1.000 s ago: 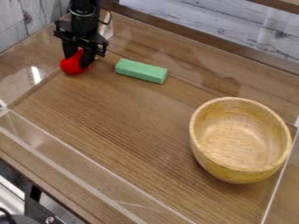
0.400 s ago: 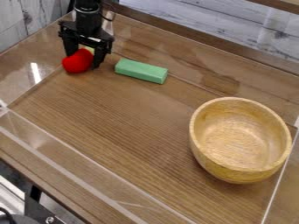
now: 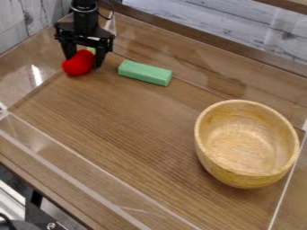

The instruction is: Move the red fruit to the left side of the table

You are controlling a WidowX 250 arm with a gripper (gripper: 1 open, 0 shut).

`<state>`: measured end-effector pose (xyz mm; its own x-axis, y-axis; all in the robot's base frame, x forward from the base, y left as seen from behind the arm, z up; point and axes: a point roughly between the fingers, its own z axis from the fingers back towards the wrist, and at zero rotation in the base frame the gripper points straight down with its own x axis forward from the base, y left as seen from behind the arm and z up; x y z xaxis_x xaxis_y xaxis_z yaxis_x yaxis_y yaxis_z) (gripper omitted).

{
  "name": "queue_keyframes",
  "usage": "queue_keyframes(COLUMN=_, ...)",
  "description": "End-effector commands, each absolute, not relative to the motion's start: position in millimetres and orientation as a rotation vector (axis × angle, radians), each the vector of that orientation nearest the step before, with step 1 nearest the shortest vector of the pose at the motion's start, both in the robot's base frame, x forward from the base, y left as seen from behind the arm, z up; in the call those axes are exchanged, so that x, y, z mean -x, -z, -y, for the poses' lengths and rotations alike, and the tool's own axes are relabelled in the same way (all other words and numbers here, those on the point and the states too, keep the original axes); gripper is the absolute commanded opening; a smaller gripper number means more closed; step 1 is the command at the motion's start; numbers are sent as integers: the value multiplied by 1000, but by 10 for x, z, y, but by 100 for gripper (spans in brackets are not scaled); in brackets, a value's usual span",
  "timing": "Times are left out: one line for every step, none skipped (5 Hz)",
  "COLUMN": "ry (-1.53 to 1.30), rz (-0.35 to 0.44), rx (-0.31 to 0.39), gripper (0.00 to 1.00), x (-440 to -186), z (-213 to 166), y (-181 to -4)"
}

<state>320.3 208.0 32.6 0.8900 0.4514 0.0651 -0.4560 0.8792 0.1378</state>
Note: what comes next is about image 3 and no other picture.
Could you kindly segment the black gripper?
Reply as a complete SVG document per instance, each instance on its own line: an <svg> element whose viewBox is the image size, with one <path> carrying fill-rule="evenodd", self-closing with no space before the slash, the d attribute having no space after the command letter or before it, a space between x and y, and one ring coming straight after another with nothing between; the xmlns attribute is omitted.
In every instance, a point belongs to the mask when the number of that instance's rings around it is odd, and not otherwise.
<svg viewBox="0 0 307 230"><path fill-rule="evenodd" d="M78 45L96 49L95 68L100 68L106 55L112 51L115 37L104 39L99 36L99 4L98 3L72 3L71 22L56 22L55 39L62 45L67 59L78 53Z"/></svg>

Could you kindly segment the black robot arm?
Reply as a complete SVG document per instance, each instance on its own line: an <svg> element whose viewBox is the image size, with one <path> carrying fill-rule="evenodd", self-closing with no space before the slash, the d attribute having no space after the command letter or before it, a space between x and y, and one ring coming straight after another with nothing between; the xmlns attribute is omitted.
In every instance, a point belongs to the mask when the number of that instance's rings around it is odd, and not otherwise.
<svg viewBox="0 0 307 230"><path fill-rule="evenodd" d="M103 64L108 52L112 52L115 34L100 27L99 17L110 21L100 13L99 0L72 0L72 21L56 22L55 39L62 44L62 49L67 59L78 53L78 45L96 49L94 67Z"/></svg>

